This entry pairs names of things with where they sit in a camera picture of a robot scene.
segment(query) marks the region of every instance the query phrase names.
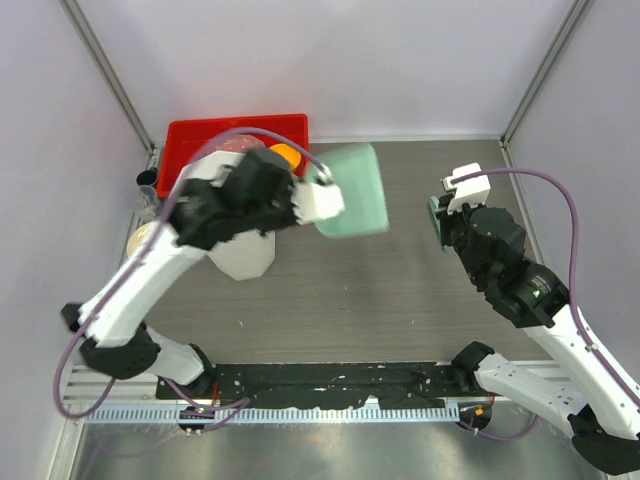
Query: white wall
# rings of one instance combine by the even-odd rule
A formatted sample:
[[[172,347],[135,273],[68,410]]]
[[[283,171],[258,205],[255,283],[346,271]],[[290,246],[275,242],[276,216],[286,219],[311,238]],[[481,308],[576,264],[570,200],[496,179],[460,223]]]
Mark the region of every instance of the white wall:
[[[55,1],[0,16],[0,477],[42,480],[59,310],[116,268],[143,151]]]
[[[81,0],[155,140],[305,112],[315,139],[500,134],[572,0]]]
[[[580,216],[578,298],[594,330],[640,380],[640,2],[594,2],[513,142],[518,166],[566,183]],[[526,181],[543,254],[565,274],[562,198]]]

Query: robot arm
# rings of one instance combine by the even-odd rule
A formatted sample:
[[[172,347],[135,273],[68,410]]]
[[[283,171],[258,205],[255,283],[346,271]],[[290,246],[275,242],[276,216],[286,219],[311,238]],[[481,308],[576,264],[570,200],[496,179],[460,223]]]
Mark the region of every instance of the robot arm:
[[[521,328],[558,362],[571,387],[551,384],[522,370],[490,347],[474,342],[453,365],[490,392],[504,395],[545,418],[572,438],[589,462],[611,474],[640,468],[640,411],[592,350],[598,349],[632,391],[640,387],[580,318],[594,345],[577,331],[569,292],[547,267],[524,256],[526,232],[504,209],[486,207],[486,176],[454,185],[479,172],[478,164],[454,170],[447,193],[430,200],[441,245],[453,249],[478,292],[493,309]]]
[[[169,223],[153,225],[159,234],[152,250],[85,332],[80,353],[92,369],[117,379],[153,373],[200,396],[211,385],[211,364],[197,346],[178,344],[148,327],[143,319],[151,307],[208,251],[234,235],[311,223],[344,209],[339,188],[326,175],[316,183],[303,182],[289,173],[284,158],[266,148],[230,155],[238,161],[223,168],[224,175],[203,178],[207,172],[201,170],[190,176]],[[139,262],[138,255],[128,259],[86,303],[67,304],[62,316],[69,328],[77,330],[121,274]]]

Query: green sponge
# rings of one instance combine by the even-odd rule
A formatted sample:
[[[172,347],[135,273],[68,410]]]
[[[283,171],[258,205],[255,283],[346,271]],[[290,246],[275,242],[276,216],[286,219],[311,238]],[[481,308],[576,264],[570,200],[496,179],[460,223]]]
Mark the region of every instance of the green sponge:
[[[316,223],[326,237],[348,238],[389,230],[382,178],[376,152],[369,143],[349,145],[318,157],[329,167],[340,187],[345,209],[340,215]],[[313,181],[313,165],[305,178]]]

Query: metal frame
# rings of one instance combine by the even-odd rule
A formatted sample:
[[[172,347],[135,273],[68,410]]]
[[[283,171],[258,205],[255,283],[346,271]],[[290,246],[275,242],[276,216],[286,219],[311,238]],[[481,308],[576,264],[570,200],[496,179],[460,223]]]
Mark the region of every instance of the metal frame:
[[[88,425],[145,424],[158,425],[206,425],[217,423],[229,417],[233,411],[223,410],[216,419],[181,417],[185,405],[181,402],[166,405],[104,405],[87,418]],[[425,423],[457,422],[460,413],[457,403],[447,403],[441,408],[420,408],[406,410],[381,410],[376,399],[367,400],[361,408],[344,410],[279,410],[250,408],[241,410],[229,424],[233,425],[305,425],[305,424],[353,424],[353,423]]]
[[[508,146],[513,139],[513,136],[518,130],[520,123],[522,123],[524,116],[527,114],[527,111],[538,96],[540,89],[549,78],[551,70],[560,59],[562,52],[566,48],[576,28],[580,25],[594,1],[595,0],[574,0],[573,5],[569,9],[567,16],[560,26],[560,30],[558,30],[558,33],[551,42],[551,46],[547,50],[536,74],[531,79],[518,108],[516,108],[516,111],[513,114],[504,135],[502,136],[502,143],[504,145]]]
[[[116,75],[115,70],[111,66],[111,62],[107,57],[106,53],[102,49],[100,42],[98,41],[98,37],[96,37],[95,32],[91,28],[87,17],[84,15],[84,12],[78,5],[76,0],[58,0],[62,9],[69,17],[69,21],[75,28],[80,40],[84,44],[87,52],[93,59],[93,62],[96,65],[96,68],[104,78],[107,86],[111,90],[114,98],[120,105],[122,112],[129,120],[131,124],[131,128],[135,131],[138,139],[142,143],[147,154],[151,154],[153,152],[153,141],[149,136],[146,128],[142,124],[142,120],[138,116],[131,100],[127,96],[127,92],[124,87],[120,83],[118,76]]]
[[[68,405],[72,413],[79,413],[86,409],[83,405]],[[80,447],[80,439],[84,428],[84,420],[65,420],[56,451],[49,466],[49,480],[68,480],[73,469],[76,453]]]
[[[556,384],[569,384],[571,380],[553,360],[533,360],[513,362],[529,372]],[[64,393],[64,403],[67,405],[92,404],[104,391],[109,377],[95,372],[84,365],[73,367],[68,387]],[[140,404],[166,405],[175,403],[174,400],[158,400],[155,397],[158,377],[144,373],[130,380],[117,381],[111,393],[105,400],[105,405],[111,404]],[[446,402],[469,402],[482,400],[482,397],[442,397]]]

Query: red tray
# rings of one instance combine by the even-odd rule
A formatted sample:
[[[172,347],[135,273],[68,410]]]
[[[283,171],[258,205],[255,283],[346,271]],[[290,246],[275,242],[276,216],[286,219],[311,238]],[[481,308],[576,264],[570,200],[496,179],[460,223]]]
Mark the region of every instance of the red tray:
[[[256,117],[180,120],[169,125],[167,144],[158,179],[158,196],[169,196],[180,171],[200,147],[217,134],[236,127],[257,127],[271,130],[309,150],[309,121],[303,113],[290,115],[261,115]],[[278,143],[270,137],[256,135],[267,147]],[[308,160],[302,158],[296,175],[302,176]]]

